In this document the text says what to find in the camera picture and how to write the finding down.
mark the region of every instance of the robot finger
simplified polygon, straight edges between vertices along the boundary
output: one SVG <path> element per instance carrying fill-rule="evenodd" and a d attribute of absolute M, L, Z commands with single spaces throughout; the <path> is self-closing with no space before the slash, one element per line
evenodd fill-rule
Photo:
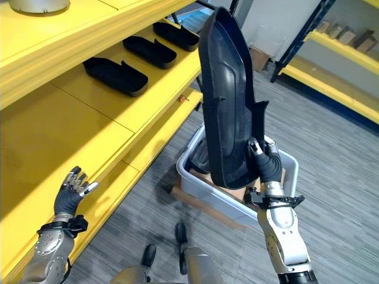
<path fill-rule="evenodd" d="M 265 135 L 265 142 L 267 155 L 270 156 L 273 153 L 278 153 L 278 146 L 273 139 Z"/>
<path fill-rule="evenodd" d="M 67 185 L 72 184 L 72 182 L 76 179 L 76 175 L 81 172 L 81 168 L 79 166 L 75 166 L 65 177 L 64 181 L 62 182 L 62 188 L 66 187 Z"/>
<path fill-rule="evenodd" d="M 80 177 L 75 181 L 74 190 L 78 191 L 80 185 L 82 184 L 83 180 L 85 180 L 87 175 L 85 173 L 81 174 Z"/>
<path fill-rule="evenodd" d="M 86 197 L 88 194 L 90 194 L 92 191 L 94 191 L 97 187 L 99 187 L 99 183 L 98 182 L 92 182 L 90 185 L 86 185 L 85 187 L 82 186 L 80 187 L 79 191 L 78 191 L 78 194 L 84 198 Z"/>
<path fill-rule="evenodd" d="M 260 154 L 263 154 L 263 151 L 262 151 L 261 147 L 259 146 L 257 139 L 252 137 L 249 139 L 248 143 L 249 143 L 250 151 L 254 156 L 258 156 Z"/>

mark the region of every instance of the gray carpet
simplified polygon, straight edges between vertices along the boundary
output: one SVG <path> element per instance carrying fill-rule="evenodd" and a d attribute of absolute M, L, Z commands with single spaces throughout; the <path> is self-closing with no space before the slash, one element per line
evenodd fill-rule
<path fill-rule="evenodd" d="M 269 99 L 266 133 L 300 164 L 299 227 L 319 283 L 379 282 L 379 137 L 280 83 L 255 73 L 258 99 Z M 68 283 L 110 283 L 157 246 L 154 281 L 184 282 L 174 226 L 213 256 L 227 284 L 278 283 L 260 228 L 231 230 L 168 192 L 175 163 L 202 123 L 194 111 L 75 262 Z"/>

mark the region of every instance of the yellow shelving unit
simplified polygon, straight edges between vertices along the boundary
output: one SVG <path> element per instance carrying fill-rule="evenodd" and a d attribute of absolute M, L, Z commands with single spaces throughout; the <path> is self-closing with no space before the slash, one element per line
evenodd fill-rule
<path fill-rule="evenodd" d="M 379 124 L 379 99 L 314 63 L 295 56 L 281 72 Z"/>
<path fill-rule="evenodd" d="M 375 8 L 379 9 L 379 0 L 364 0 Z"/>
<path fill-rule="evenodd" d="M 379 75 L 379 62 L 376 61 L 376 59 L 359 52 L 353 47 L 345 46 L 338 42 L 338 40 L 332 40 L 327 34 L 319 33 L 316 30 L 310 32 L 304 41 L 308 39 L 314 40 L 323 46 L 326 46 L 327 48 L 345 56 L 353 62 Z"/>
<path fill-rule="evenodd" d="M 102 82 L 88 76 L 82 64 L 53 79 L 51 83 L 132 132 L 138 133 L 142 126 L 152 123 L 153 118 L 157 119 L 157 114 L 196 78 L 200 73 L 200 59 L 197 51 L 184 51 L 158 37 L 153 32 L 152 26 L 141 30 L 136 36 L 149 40 L 157 38 L 174 50 L 177 53 L 175 65 L 166 70 L 154 67 L 126 51 L 122 43 L 117 43 L 96 56 L 106 57 L 118 63 L 124 60 L 143 72 L 149 78 L 149 82 L 148 89 L 142 96 L 131 98 L 115 92 Z"/>
<path fill-rule="evenodd" d="M 69 9 L 48 17 L 1 2 L 0 42 L 7 44 L 0 52 L 0 109 L 192 2 L 71 0 Z"/>
<path fill-rule="evenodd" d="M 90 228 L 76 239 L 75 260 L 200 101 L 187 89 L 200 73 L 198 52 L 181 50 L 149 26 L 191 2 L 71 0 L 51 17 L 0 3 L 0 39 L 7 42 L 0 56 L 4 283 L 20 278 L 36 230 L 53 216 L 54 197 L 73 166 L 101 181 L 78 209 Z M 25 29 L 12 33 L 18 25 Z M 127 52 L 120 40 L 136 32 L 174 49 L 175 65 L 161 70 Z M 147 91 L 131 98 L 91 78 L 81 64 L 91 56 L 125 60 L 148 76 Z M 189 101 L 177 102 L 181 93 Z"/>

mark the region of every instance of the robotic hand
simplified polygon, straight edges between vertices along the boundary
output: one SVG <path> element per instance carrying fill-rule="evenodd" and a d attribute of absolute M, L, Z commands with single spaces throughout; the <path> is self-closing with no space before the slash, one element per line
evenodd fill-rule
<path fill-rule="evenodd" d="M 282 163 L 278 147 L 266 136 L 265 146 L 264 153 L 255 138 L 248 142 L 253 170 L 261 178 L 261 192 L 250 191 L 245 196 L 245 203 L 259 207 L 258 222 L 265 234 L 267 250 L 280 284 L 316 284 L 318 282 L 293 210 L 304 197 L 285 195 L 280 183 Z"/>
<path fill-rule="evenodd" d="M 74 167 L 64 179 L 54 203 L 53 222 L 39 230 L 34 256 L 24 272 L 22 284 L 59 284 L 68 276 L 70 262 L 68 255 L 73 249 L 74 238 L 87 229 L 83 215 L 75 217 L 81 200 L 99 186 L 98 182 L 83 182 L 86 174 L 79 175 L 81 168 Z M 69 270 L 65 274 L 66 261 Z"/>

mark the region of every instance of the gray plastic bin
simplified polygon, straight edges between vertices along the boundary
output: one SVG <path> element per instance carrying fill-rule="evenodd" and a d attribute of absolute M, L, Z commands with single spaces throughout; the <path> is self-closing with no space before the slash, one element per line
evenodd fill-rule
<path fill-rule="evenodd" d="M 192 151 L 197 147 L 198 143 L 205 137 L 204 124 L 197 130 L 191 141 L 187 145 L 186 151 L 176 163 L 176 169 L 181 175 L 181 186 L 183 191 L 197 198 L 201 202 L 209 205 L 215 210 L 222 212 L 230 219 L 242 225 L 256 226 L 256 212 L 229 195 L 212 187 L 208 183 L 203 182 L 185 170 L 185 165 Z M 296 181 L 298 173 L 297 160 L 280 150 L 280 157 L 283 168 L 286 170 L 283 188 L 288 196 L 295 196 Z"/>

